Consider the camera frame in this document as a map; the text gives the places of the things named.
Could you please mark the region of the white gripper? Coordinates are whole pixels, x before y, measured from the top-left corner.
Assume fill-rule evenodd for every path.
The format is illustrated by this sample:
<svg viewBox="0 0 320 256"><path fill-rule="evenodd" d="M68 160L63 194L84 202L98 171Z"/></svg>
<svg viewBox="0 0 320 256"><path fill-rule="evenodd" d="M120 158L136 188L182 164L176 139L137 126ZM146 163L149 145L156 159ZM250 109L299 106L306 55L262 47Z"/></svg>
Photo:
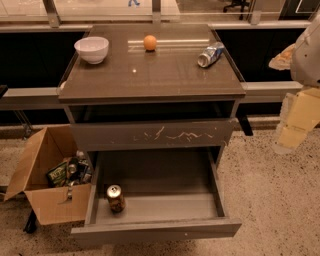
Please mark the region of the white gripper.
<svg viewBox="0 0 320 256"><path fill-rule="evenodd" d="M295 45L291 44L272 58L268 66L275 70L289 70ZM287 94L288 110L284 125L275 131L272 148L284 155L295 151L320 122L320 89L309 87L296 94Z"/></svg>

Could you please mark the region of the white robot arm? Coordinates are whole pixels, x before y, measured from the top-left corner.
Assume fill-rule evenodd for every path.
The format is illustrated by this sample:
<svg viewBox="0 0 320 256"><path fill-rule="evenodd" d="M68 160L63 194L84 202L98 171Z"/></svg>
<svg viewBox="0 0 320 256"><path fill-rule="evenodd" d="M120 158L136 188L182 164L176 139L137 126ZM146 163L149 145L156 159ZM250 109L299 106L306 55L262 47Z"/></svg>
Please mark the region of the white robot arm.
<svg viewBox="0 0 320 256"><path fill-rule="evenodd" d="M292 80L302 85L298 93L286 94L275 132L273 150L288 154L320 123L320 15L294 44L271 59L269 67L289 70Z"/></svg>

